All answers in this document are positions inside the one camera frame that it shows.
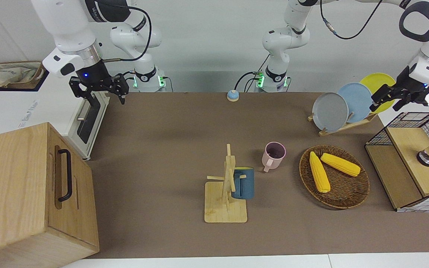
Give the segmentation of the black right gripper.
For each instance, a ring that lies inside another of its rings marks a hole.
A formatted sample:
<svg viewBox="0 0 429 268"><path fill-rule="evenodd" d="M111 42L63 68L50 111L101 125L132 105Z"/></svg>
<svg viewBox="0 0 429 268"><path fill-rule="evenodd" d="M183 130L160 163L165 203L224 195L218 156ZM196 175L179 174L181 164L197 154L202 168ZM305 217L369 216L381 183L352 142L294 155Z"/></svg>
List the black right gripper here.
<svg viewBox="0 0 429 268"><path fill-rule="evenodd" d="M129 93L129 85L124 75L110 75L105 63L99 61L93 66L76 71L77 76L72 76L69 85L75 97L94 101L91 92L108 91L118 96L121 105L125 104L125 97Z"/></svg>

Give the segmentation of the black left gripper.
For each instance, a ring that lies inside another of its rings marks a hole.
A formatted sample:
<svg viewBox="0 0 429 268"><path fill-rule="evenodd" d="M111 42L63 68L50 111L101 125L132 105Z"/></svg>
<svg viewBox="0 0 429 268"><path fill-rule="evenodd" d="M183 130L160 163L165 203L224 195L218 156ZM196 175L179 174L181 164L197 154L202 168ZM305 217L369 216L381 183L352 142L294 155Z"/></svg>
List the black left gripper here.
<svg viewBox="0 0 429 268"><path fill-rule="evenodd" d="M410 78L410 69L409 66L404 68L397 76L395 85L391 87L382 85L378 88L372 95L373 103L385 103L386 101L398 99L398 102L393 106L394 111L399 111L411 102L427 105L426 97L429 93L429 86Z"/></svg>

